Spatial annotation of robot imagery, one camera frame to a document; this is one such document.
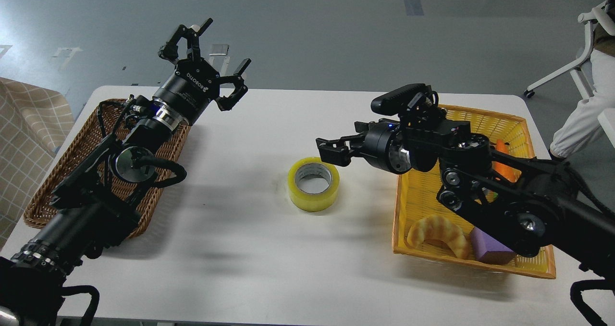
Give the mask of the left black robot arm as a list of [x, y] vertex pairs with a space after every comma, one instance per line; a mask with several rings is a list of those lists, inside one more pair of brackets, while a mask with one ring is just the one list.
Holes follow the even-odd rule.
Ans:
[[137, 207], [151, 189], [182, 182], [180, 164], [156, 157], [182, 125], [191, 126], [211, 102], [230, 111], [248, 88], [244, 59], [228, 76], [200, 54], [199, 39], [212, 24], [179, 25], [158, 55], [174, 73], [151, 100], [130, 96], [123, 102], [99, 103], [102, 139], [53, 190], [57, 214], [11, 258], [1, 259], [1, 324], [54, 326], [66, 297], [88, 294], [80, 320], [89, 326], [100, 293], [92, 285], [64, 285], [85, 256], [94, 260], [119, 245], [138, 226]]

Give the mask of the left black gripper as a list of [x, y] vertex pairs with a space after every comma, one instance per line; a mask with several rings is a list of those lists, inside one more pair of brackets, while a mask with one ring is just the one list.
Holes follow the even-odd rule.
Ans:
[[[153, 95], [168, 107], [179, 113], [192, 126], [202, 115], [211, 101], [218, 105], [220, 111], [230, 111], [248, 92], [243, 73], [252, 63], [245, 58], [232, 75], [219, 76], [211, 64], [201, 56], [200, 37], [213, 23], [208, 18], [202, 25], [179, 25], [169, 41], [158, 51], [158, 56], [170, 61], [175, 72]], [[179, 59], [178, 44], [180, 39], [187, 41], [187, 58]], [[232, 84], [233, 92], [227, 97], [220, 96], [220, 85]]]

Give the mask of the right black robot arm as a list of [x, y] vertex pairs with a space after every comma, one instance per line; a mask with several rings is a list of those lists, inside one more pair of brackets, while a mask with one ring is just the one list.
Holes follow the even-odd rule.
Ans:
[[593, 326], [604, 321], [583, 300], [591, 289], [614, 289], [614, 212], [598, 201], [569, 162], [523, 159], [497, 151], [468, 121], [446, 118], [431, 86], [409, 84], [371, 101], [377, 122], [355, 122], [356, 135], [317, 139], [325, 163], [361, 157], [380, 170], [428, 172], [438, 164], [437, 200], [524, 257], [553, 245], [597, 280], [571, 285], [570, 298]]

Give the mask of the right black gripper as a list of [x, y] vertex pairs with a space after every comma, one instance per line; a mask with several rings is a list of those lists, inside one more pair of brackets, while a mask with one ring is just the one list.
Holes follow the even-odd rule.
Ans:
[[397, 122], [369, 122], [365, 133], [339, 139], [317, 138], [316, 144], [324, 163], [346, 167], [353, 158], [365, 159], [371, 166], [396, 175], [412, 168]]

